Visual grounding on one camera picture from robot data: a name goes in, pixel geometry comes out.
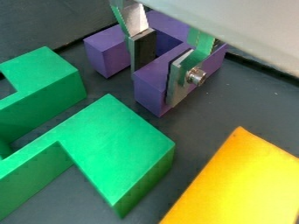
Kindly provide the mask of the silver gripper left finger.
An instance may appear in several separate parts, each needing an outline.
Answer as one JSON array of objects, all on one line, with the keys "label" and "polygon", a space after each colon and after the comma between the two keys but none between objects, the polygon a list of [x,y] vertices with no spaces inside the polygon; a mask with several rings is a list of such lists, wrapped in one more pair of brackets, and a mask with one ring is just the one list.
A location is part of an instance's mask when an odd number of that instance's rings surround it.
[{"label": "silver gripper left finger", "polygon": [[149,27],[144,6],[134,0],[109,0],[110,10],[125,35],[133,73],[156,55],[156,31]]}]

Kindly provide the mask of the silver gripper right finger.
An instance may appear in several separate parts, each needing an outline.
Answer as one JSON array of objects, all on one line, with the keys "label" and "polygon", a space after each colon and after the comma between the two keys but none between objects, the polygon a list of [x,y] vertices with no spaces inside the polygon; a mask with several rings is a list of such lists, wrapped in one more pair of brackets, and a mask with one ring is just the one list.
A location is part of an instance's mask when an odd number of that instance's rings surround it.
[{"label": "silver gripper right finger", "polygon": [[194,28],[189,29],[186,43],[193,46],[170,63],[165,103],[173,108],[188,94],[189,85],[198,86],[206,80],[201,62],[210,55],[214,38]]}]

